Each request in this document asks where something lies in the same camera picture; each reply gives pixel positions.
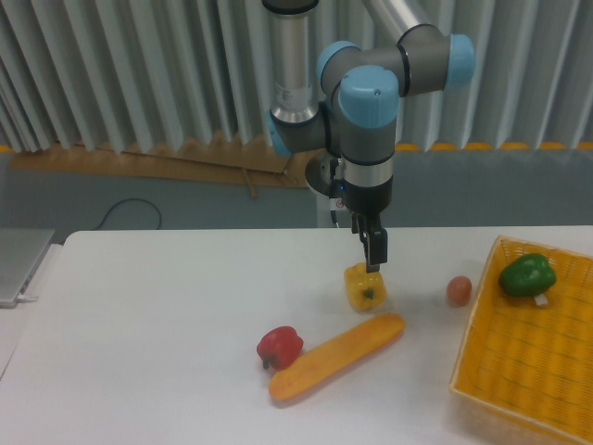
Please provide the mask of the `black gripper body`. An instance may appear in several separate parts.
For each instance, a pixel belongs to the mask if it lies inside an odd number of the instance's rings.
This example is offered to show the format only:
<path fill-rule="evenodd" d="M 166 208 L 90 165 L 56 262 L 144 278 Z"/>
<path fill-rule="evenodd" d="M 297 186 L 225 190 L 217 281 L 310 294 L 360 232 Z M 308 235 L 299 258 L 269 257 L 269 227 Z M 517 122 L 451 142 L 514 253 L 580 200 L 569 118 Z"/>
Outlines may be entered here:
<path fill-rule="evenodd" d="M 343 202 L 352 212 L 364 215 L 378 215 L 385 210 L 392 197 L 393 180 L 377 186 L 365 187 L 343 182 Z"/>

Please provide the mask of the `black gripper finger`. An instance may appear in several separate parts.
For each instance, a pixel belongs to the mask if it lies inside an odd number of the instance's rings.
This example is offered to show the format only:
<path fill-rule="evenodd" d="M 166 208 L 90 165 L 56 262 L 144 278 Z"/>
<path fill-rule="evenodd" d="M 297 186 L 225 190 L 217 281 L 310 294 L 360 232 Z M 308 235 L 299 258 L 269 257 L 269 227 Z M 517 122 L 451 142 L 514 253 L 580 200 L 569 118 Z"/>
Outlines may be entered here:
<path fill-rule="evenodd" d="M 364 240 L 366 271 L 377 273 L 387 263 L 387 231 L 379 215 L 364 217 Z"/>
<path fill-rule="evenodd" d="M 357 234 L 363 246 L 366 245 L 364 216 L 356 212 L 351 213 L 351 232 Z"/>

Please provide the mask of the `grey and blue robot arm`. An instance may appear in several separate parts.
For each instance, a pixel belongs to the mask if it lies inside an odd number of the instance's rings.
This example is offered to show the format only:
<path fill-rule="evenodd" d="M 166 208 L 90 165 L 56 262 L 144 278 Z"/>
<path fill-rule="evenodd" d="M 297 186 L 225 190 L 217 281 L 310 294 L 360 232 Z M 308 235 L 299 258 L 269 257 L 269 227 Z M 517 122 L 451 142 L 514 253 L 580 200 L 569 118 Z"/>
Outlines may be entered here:
<path fill-rule="evenodd" d="M 337 41 L 316 52 L 314 1 L 267 1 L 275 94 L 267 114 L 281 155 L 323 149 L 306 169 L 318 194 L 343 202 L 366 269 L 386 263 L 382 212 L 392 196 L 399 101 L 460 88 L 475 72 L 472 39 L 445 35 L 414 1 L 368 1 L 391 45 L 364 50 Z"/>

